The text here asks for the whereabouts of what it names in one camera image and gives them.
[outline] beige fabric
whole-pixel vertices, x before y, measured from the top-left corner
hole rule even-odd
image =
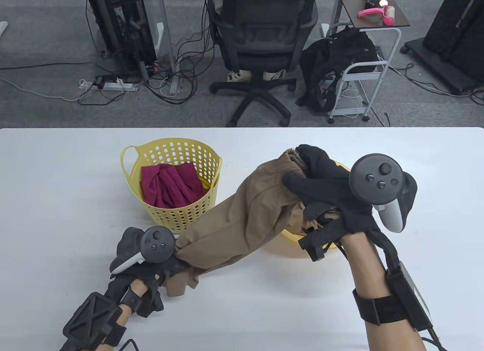
[[[319,224],[316,220],[304,221],[303,211],[304,211],[303,203],[299,202],[294,206],[294,208],[292,209],[291,217],[289,218],[289,223],[287,223],[287,226],[285,227],[285,229],[288,232],[292,234],[305,236],[306,229],[319,228]]]
[[[197,286],[198,275],[239,261],[282,232],[299,202],[282,177],[304,176],[305,170],[297,152],[288,150],[260,165],[235,194],[190,225],[177,239],[176,256],[192,268],[166,281],[168,296],[183,295],[187,285]]]

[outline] office chair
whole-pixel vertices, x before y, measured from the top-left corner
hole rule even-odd
[[[236,73],[252,72],[248,83],[216,82],[209,86],[212,94],[220,89],[247,93],[227,127],[236,127],[247,106],[256,99],[271,104],[283,116],[280,125],[289,126],[290,111],[268,91],[287,85],[287,90],[294,92],[296,79],[265,81],[263,73],[293,71],[299,64],[304,44],[318,21],[315,4],[309,6],[309,15],[303,7],[304,0],[223,0],[219,15],[213,0],[208,0],[211,37],[220,46],[225,67]],[[303,14],[309,17],[305,23]]]

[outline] white table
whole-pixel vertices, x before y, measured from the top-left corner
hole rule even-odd
[[[194,138],[223,156],[219,201],[257,165],[301,143],[348,166],[370,152],[394,157],[419,192],[405,231],[387,235],[443,345],[484,349],[481,128],[154,128],[0,130],[1,350],[58,350],[74,310],[104,293],[124,229],[151,225],[119,154],[164,137]],[[352,290],[339,252],[312,263],[279,237],[183,297],[162,295],[166,310],[133,317],[125,340],[140,351],[368,349]]]

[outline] hand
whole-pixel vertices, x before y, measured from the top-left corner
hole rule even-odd
[[[121,241],[116,248],[116,259],[111,263],[110,271],[119,265],[119,260],[126,260],[139,251],[139,244],[144,232],[141,229],[128,228],[125,230]],[[163,310],[163,303],[158,291],[167,277],[172,277],[189,267],[188,263],[179,260],[173,254],[162,263],[148,263],[144,261],[130,266],[125,271],[111,275],[112,280],[105,295],[119,303],[131,286],[131,289],[142,294],[142,304],[138,309],[138,315],[149,316],[153,311]]]
[[[318,147],[302,144],[296,150],[308,166],[308,177],[288,173],[283,178],[283,184],[298,195],[306,207],[305,220],[326,224],[325,213],[336,207],[341,211],[349,232],[378,229],[371,215],[372,206],[357,199],[351,191],[348,171],[337,166]]]

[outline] controller button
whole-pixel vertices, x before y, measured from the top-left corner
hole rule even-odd
[[[383,176],[386,176],[386,175],[389,175],[390,173],[392,173],[392,166],[390,166],[389,164],[387,163],[382,163],[380,165],[380,173],[383,175]]]

